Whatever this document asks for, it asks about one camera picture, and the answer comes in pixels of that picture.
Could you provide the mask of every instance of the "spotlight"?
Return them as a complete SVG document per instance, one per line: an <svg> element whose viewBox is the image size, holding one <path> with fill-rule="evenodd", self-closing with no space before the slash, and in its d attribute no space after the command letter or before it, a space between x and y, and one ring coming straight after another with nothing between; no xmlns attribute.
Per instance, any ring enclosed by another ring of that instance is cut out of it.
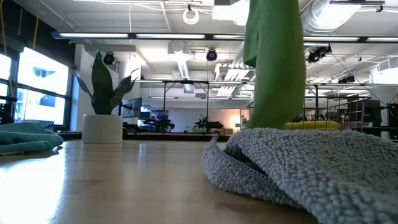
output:
<svg viewBox="0 0 398 224"><path fill-rule="evenodd" d="M217 53L215 49L210 49L206 56L207 61L214 62L217 60Z"/></svg>
<svg viewBox="0 0 398 224"><path fill-rule="evenodd" d="M113 52L107 52L104 57L104 63L107 65L113 65L116 62Z"/></svg>
<svg viewBox="0 0 398 224"><path fill-rule="evenodd" d="M326 57L326 54L332 53L330 45L328 47L317 47L316 50L310 52L307 58L309 63L319 62L322 58Z"/></svg>
<svg viewBox="0 0 398 224"><path fill-rule="evenodd" d="M348 83L354 83L355 82L355 77L353 75L349 75L345 78L340 78L338 80L338 84L348 84Z"/></svg>

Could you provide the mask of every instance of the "plant leaf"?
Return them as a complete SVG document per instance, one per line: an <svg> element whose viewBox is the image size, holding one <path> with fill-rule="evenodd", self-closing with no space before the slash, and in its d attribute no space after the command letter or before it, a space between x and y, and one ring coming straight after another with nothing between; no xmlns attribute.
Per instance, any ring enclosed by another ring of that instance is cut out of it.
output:
<svg viewBox="0 0 398 224"><path fill-rule="evenodd" d="M126 93L130 92L130 90L131 90L131 89L129 90L130 84L131 84L131 76L130 75L126 78L123 78L120 81L119 86L113 92L114 95L110 100L112 108L117 107L120 104L120 102L122 101L123 96Z"/></svg>
<svg viewBox="0 0 398 224"><path fill-rule="evenodd" d="M132 90L132 88L134 87L134 84L135 84L136 80L137 80L137 78L135 78L135 79L130 83L128 93L129 93L129 92Z"/></svg>
<svg viewBox="0 0 398 224"><path fill-rule="evenodd" d="M72 75L73 75L74 77L76 77L77 82L79 83L80 88L81 88L85 93L89 94L91 100L93 100L93 95L90 93L90 90L88 89L86 83L85 83L79 76L77 76L77 74L75 73L74 70L71 70L71 71L72 71Z"/></svg>
<svg viewBox="0 0 398 224"><path fill-rule="evenodd" d="M109 70L102 62L102 56L99 51L97 51L94 60L91 81L93 82L94 92L104 93L103 96L107 96L108 99L112 97L113 95L112 77Z"/></svg>
<svg viewBox="0 0 398 224"><path fill-rule="evenodd" d="M112 113L112 109L113 108L111 107L111 103L109 101L108 96L103 92L96 93L95 101L94 101L95 113L103 114L103 115L110 115Z"/></svg>

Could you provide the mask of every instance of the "teal towel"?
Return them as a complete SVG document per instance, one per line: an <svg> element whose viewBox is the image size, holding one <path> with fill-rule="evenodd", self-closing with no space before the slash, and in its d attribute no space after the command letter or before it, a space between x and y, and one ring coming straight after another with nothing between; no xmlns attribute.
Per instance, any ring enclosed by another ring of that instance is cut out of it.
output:
<svg viewBox="0 0 398 224"><path fill-rule="evenodd" d="M0 125L0 154L25 151L50 151L62 138L45 130L40 123L23 122Z"/></svg>

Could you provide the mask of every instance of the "desk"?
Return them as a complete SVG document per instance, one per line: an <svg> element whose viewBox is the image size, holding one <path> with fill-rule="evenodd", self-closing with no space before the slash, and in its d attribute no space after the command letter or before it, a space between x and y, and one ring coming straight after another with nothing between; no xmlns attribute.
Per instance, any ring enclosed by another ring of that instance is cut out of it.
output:
<svg viewBox="0 0 398 224"><path fill-rule="evenodd" d="M205 144L69 141L58 154L1 156L0 223L316 223L211 185Z"/></svg>

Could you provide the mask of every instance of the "microfiber towel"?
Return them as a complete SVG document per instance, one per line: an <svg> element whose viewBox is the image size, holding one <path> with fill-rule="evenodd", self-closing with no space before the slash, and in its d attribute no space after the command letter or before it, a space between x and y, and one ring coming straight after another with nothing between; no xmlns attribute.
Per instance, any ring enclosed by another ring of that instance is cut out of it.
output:
<svg viewBox="0 0 398 224"><path fill-rule="evenodd" d="M241 131L203 153L212 184L320 223L398 223L398 145L354 131Z"/></svg>
<svg viewBox="0 0 398 224"><path fill-rule="evenodd" d="M62 138L45 130L40 123L23 122L0 125L0 154L24 151L50 151Z"/></svg>

